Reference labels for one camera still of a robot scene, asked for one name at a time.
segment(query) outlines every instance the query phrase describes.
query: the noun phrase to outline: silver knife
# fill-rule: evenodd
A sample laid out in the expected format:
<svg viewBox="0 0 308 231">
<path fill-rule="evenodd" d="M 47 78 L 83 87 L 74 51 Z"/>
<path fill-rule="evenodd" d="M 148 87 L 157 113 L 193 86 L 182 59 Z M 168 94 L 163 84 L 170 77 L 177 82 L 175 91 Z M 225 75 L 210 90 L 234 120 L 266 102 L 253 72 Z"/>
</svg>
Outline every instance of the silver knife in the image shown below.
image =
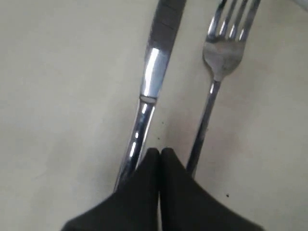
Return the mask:
<svg viewBox="0 0 308 231">
<path fill-rule="evenodd" d="M 135 124 L 116 179 L 115 191 L 141 161 L 149 126 L 155 110 L 186 0 L 160 0 L 145 52 L 144 73 Z"/>
</svg>

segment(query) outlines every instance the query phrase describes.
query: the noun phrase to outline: fork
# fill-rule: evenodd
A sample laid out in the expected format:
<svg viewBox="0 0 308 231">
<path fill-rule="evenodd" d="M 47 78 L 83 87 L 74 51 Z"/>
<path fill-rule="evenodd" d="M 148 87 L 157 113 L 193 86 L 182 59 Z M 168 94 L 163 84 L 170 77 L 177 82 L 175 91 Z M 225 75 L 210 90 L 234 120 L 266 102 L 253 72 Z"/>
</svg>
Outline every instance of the fork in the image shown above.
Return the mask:
<svg viewBox="0 0 308 231">
<path fill-rule="evenodd" d="M 227 0 L 221 0 L 208 28 L 203 47 L 203 61 L 210 67 L 212 77 L 205 109 L 186 166 L 186 170 L 192 177 L 195 176 L 207 126 L 220 85 L 224 77 L 230 75 L 238 67 L 243 58 L 248 34 L 261 0 L 252 0 L 244 21 L 244 26 L 239 30 L 239 25 L 248 2 L 249 0 L 242 0 L 234 22 L 231 28 L 229 28 L 231 17 L 238 3 L 238 0 L 232 0 L 227 16 L 222 22 L 222 26 L 218 28 L 222 12 L 227 3 Z"/>
</svg>

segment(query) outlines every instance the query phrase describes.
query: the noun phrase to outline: table surface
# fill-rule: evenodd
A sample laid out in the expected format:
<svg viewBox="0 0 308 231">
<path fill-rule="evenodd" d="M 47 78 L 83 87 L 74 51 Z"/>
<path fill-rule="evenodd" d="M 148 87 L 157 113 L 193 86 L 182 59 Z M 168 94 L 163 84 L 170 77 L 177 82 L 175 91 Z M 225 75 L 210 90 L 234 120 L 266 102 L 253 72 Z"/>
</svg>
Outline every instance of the table surface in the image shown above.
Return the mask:
<svg viewBox="0 0 308 231">
<path fill-rule="evenodd" d="M 0 1 L 0 224 L 54 231 L 113 190 L 157 0 Z M 216 0 L 185 8 L 147 146 L 187 162 Z M 262 1 L 222 84 L 196 180 L 267 230 L 308 229 L 308 13 Z"/>
</svg>

